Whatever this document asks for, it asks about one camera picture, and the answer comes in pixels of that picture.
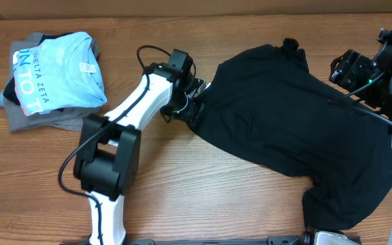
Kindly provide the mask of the black t-shirt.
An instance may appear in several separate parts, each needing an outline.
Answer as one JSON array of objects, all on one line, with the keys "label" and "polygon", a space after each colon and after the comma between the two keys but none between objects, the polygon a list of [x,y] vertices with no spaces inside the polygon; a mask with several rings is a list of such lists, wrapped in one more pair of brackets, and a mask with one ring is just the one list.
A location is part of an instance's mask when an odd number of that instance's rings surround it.
[{"label": "black t-shirt", "polygon": [[266,44],[221,63],[198,96],[192,130],[208,143],[286,176],[308,176],[304,223],[350,229],[392,188],[388,126],[334,105],[336,89],[310,74],[294,39]]}]

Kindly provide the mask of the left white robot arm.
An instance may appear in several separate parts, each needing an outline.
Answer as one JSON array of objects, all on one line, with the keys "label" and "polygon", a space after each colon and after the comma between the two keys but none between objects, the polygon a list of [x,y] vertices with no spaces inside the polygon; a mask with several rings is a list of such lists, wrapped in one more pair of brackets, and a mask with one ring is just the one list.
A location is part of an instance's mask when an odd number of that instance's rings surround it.
[{"label": "left white robot arm", "polygon": [[73,174],[91,208],[88,244],[124,244],[125,195],[137,173],[142,130],[159,112],[166,122],[193,124],[202,107],[193,99],[205,82],[192,61],[153,63],[139,86],[104,116],[84,120],[79,146],[71,154]]}]

